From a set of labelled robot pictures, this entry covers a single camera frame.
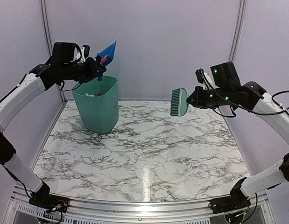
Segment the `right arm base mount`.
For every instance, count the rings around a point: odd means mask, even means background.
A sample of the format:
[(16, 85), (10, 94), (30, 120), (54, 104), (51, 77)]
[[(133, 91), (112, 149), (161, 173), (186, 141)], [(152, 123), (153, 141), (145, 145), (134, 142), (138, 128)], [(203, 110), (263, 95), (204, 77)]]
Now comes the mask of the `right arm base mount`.
[(240, 179), (231, 189), (229, 196), (210, 200), (208, 207), (212, 210), (213, 214), (248, 208), (251, 205), (249, 197), (245, 196), (240, 190), (245, 180), (246, 177)]

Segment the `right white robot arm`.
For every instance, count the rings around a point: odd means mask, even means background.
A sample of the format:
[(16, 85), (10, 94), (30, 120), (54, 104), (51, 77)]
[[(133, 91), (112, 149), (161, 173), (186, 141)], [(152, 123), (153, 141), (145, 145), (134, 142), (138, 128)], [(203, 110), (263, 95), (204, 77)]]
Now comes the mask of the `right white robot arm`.
[[(256, 82), (240, 83), (233, 62), (226, 62), (211, 67), (215, 84), (211, 84), (208, 73), (203, 69), (195, 74), (201, 86), (186, 102), (199, 109), (216, 109), (229, 106), (242, 109), (265, 121), (289, 145), (289, 112), (277, 103), (267, 91)], [(230, 191), (226, 205), (236, 209), (251, 195), (289, 182), (289, 153), (275, 165), (248, 178), (239, 180)]]

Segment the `teal hand brush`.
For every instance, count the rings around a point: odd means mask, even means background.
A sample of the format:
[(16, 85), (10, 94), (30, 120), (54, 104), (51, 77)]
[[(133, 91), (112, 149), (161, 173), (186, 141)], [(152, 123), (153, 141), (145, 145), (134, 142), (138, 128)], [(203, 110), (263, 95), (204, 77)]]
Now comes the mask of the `teal hand brush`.
[(184, 116), (188, 111), (186, 102), (188, 92), (185, 88), (174, 89), (171, 92), (170, 115), (176, 117)]

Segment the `blue plastic dustpan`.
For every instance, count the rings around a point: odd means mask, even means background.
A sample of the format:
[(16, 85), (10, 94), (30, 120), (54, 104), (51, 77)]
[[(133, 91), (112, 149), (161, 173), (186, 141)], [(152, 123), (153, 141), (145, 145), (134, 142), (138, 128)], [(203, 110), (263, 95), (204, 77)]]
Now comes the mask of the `blue plastic dustpan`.
[(116, 43), (115, 41), (113, 44), (108, 46), (106, 49), (98, 53), (95, 57), (95, 61), (99, 66), (97, 66), (98, 70), (98, 81), (102, 81), (103, 74), (106, 72), (106, 66), (109, 65), (114, 58), (115, 49), (116, 49)]

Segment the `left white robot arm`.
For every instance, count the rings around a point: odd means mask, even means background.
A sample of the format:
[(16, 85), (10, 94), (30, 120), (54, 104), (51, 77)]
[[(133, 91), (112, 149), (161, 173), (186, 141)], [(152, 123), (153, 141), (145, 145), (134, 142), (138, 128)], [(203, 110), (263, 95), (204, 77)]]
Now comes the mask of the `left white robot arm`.
[(103, 56), (90, 56), (90, 46), (73, 42), (54, 43), (51, 56), (27, 72), (21, 81), (0, 99), (0, 165), (10, 175), (31, 190), (31, 200), (44, 208), (54, 203), (49, 186), (21, 158), (5, 131), (24, 117), (32, 104), (53, 86), (62, 87), (66, 81), (79, 85), (102, 76), (106, 71)]

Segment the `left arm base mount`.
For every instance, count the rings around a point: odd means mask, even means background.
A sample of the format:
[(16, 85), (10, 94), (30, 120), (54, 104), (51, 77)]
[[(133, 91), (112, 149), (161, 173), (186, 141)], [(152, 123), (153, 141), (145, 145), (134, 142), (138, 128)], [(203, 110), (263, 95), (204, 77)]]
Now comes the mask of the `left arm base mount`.
[(50, 188), (45, 182), (42, 182), (38, 191), (32, 191), (30, 195), (29, 204), (31, 205), (48, 210), (53, 210), (58, 206), (57, 210), (63, 213), (68, 209), (69, 198), (51, 194)]

